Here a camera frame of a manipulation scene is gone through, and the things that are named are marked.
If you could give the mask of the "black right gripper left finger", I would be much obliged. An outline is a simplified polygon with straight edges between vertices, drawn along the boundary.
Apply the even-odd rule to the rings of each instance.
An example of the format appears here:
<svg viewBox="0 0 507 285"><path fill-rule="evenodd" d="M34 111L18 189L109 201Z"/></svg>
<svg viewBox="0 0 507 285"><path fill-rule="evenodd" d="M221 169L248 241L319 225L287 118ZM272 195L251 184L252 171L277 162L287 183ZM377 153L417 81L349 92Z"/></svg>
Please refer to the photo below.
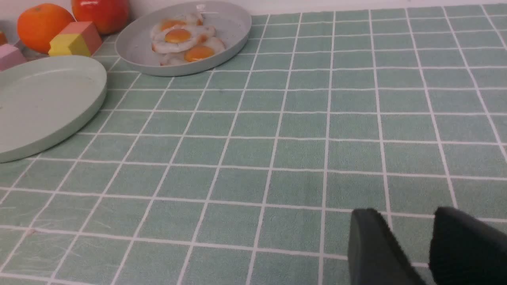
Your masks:
<svg viewBox="0 0 507 285"><path fill-rule="evenodd" d="M375 209L350 217L348 271L352 285L425 285L386 220Z"/></svg>

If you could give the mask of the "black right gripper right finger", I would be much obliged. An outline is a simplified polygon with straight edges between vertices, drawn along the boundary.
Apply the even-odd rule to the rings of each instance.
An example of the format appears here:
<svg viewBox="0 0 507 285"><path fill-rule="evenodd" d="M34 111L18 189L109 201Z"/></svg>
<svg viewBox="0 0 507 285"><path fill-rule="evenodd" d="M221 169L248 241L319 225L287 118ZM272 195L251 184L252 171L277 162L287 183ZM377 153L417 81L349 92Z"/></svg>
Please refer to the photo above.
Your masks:
<svg viewBox="0 0 507 285"><path fill-rule="evenodd" d="M507 236L463 211L439 207L429 268L437 285L505 285Z"/></svg>

